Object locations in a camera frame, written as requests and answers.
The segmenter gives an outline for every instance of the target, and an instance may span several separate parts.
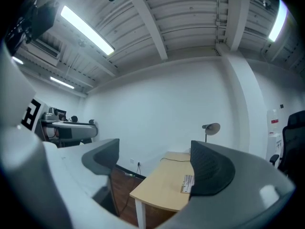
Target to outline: rectangular light fixture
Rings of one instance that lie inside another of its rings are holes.
[[[282,0],[280,0],[280,5],[278,8],[275,24],[273,25],[273,28],[269,35],[269,39],[272,40],[273,42],[275,42],[279,33],[281,32],[281,29],[286,20],[287,11],[288,11],[288,9],[287,9],[286,5],[284,4],[284,2]]]
[[[12,56],[11,59],[13,59],[14,61],[16,61],[16,62],[19,63],[19,64],[23,64],[23,61],[21,61],[20,59],[14,57],[14,56]]]
[[[70,22],[76,29],[83,33],[96,46],[98,46],[105,54],[109,55],[114,52],[113,48],[105,42],[88,24],[86,24],[77,14],[75,14],[67,6],[64,6],[61,11],[61,16]]]
[[[74,86],[70,86],[70,85],[66,84],[65,82],[62,82],[62,81],[60,81],[60,80],[57,80],[57,79],[53,78],[52,76],[50,77],[50,79],[51,79],[52,81],[55,81],[55,82],[59,83],[59,84],[62,84],[62,85],[64,85],[64,86],[67,86],[67,87],[69,87],[69,88],[74,89]]]

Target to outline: table leg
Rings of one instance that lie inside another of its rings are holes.
[[[145,204],[135,199],[135,209],[137,211],[139,228],[146,229]]]

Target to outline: desk lamp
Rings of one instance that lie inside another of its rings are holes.
[[[212,123],[203,125],[202,129],[205,129],[205,142],[206,142],[206,136],[207,135],[215,135],[220,130],[220,124],[219,123]]]

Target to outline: wooden floor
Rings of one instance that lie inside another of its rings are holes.
[[[127,177],[124,175],[124,172],[118,168],[113,170],[111,180],[114,198],[118,210],[121,212],[124,205],[126,204],[129,193],[132,191],[132,186],[134,185],[133,189],[136,188],[142,182],[142,180],[136,177]],[[175,212],[166,211],[146,205],[146,228],[156,228],[157,226],[167,221],[174,214]],[[132,197],[129,198],[126,209],[123,211],[123,213],[120,213],[120,218],[135,226],[138,226],[135,202]]]

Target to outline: desk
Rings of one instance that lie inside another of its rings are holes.
[[[164,158],[183,161],[190,160],[190,155],[167,152]],[[162,159],[158,167],[130,193],[130,196],[135,199],[140,229],[146,228],[145,204],[179,211],[188,203],[189,194],[181,193],[185,175],[194,175],[190,162]]]

